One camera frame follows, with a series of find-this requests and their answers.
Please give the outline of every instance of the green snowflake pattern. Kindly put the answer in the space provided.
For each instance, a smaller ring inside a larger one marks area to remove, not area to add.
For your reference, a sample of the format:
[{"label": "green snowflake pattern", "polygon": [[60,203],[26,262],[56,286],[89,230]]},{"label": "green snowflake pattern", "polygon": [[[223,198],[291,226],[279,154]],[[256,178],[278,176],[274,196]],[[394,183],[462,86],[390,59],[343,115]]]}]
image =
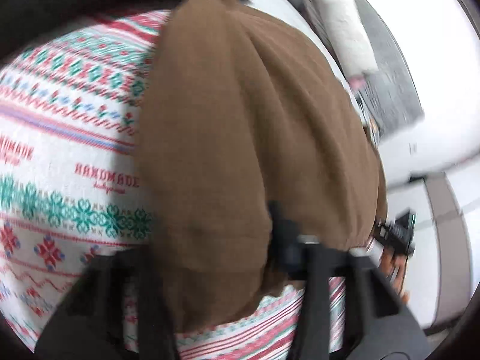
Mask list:
[{"label": "green snowflake pattern", "polygon": [[24,186],[11,175],[0,175],[0,209],[18,210],[29,220],[44,218],[55,228],[73,224],[81,234],[100,230],[114,239],[146,239],[152,222],[152,215],[144,209],[131,212],[113,204],[99,207],[88,199],[75,202],[56,191],[38,191],[33,183]]},{"label": "green snowflake pattern", "polygon": [[82,70],[82,61],[78,60],[70,66],[70,75],[74,76]]},{"label": "green snowflake pattern", "polygon": [[88,72],[88,77],[90,82],[98,80],[102,76],[102,68],[100,66],[95,66]]},{"label": "green snowflake pattern", "polygon": [[122,84],[122,75],[120,73],[115,73],[113,76],[110,77],[110,84],[112,89],[118,88]]},{"label": "green snowflake pattern", "polygon": [[37,55],[37,59],[35,60],[35,63],[37,64],[42,63],[43,61],[46,60],[48,56],[49,56],[49,52],[47,50],[40,51]]},{"label": "green snowflake pattern", "polygon": [[32,52],[34,50],[34,47],[27,47],[24,52],[22,53],[22,59],[27,59],[32,55]]},{"label": "green snowflake pattern", "polygon": [[139,80],[136,80],[135,83],[131,86],[131,92],[135,97],[140,96],[144,90],[145,90],[145,85],[143,85],[143,82]]},{"label": "green snowflake pattern", "polygon": [[52,70],[57,70],[60,66],[63,65],[63,55],[59,55],[52,60]]}]

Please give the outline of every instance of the red snowflake pattern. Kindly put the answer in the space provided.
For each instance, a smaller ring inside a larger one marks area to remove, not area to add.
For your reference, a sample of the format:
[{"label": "red snowflake pattern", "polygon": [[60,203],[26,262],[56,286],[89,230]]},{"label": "red snowflake pattern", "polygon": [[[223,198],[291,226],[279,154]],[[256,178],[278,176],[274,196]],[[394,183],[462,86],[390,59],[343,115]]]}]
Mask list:
[{"label": "red snowflake pattern", "polygon": [[100,247],[98,245],[93,245],[90,248],[90,253],[84,253],[80,256],[80,261],[85,265],[89,264],[90,261],[95,257],[99,251]]},{"label": "red snowflake pattern", "polygon": [[45,312],[39,307],[31,307],[31,309],[39,317],[43,317],[45,315]]},{"label": "red snowflake pattern", "polygon": [[5,222],[3,230],[0,230],[0,243],[3,245],[3,250],[8,258],[14,254],[14,249],[20,249],[20,241],[8,222]]},{"label": "red snowflake pattern", "polygon": [[33,287],[27,288],[26,293],[32,298],[40,298],[40,294]]},{"label": "red snowflake pattern", "polygon": [[57,261],[63,261],[65,255],[55,246],[55,240],[49,235],[43,238],[43,244],[37,244],[33,251],[43,259],[45,266],[49,271],[53,271],[57,267]]}]

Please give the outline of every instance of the white wall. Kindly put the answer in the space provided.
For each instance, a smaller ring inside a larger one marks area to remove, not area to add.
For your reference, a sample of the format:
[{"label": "white wall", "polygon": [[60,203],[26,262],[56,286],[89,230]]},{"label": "white wall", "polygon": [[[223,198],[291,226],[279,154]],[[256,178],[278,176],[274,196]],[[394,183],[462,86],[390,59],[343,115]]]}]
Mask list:
[{"label": "white wall", "polygon": [[398,42],[425,111],[380,144],[387,183],[479,149],[480,40],[457,0],[368,1]]}]

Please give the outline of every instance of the black device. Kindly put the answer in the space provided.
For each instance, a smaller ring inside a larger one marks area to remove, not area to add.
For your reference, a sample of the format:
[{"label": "black device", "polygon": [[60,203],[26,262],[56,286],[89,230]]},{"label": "black device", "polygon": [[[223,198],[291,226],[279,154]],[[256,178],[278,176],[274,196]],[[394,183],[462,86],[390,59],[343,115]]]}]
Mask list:
[{"label": "black device", "polygon": [[415,213],[408,209],[393,223],[378,219],[373,226],[373,237],[394,255],[411,256],[415,251],[412,243],[415,218]]}]

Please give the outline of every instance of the brown hood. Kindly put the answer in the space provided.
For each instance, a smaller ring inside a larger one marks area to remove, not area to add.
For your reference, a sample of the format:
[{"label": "brown hood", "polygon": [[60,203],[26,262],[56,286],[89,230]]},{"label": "brown hood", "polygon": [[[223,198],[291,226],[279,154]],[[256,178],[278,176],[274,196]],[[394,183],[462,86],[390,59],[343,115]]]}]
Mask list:
[{"label": "brown hood", "polygon": [[362,245],[385,180],[349,96],[302,33],[239,0],[185,0],[158,41],[136,160],[176,330],[251,314],[277,200],[325,245]]}]

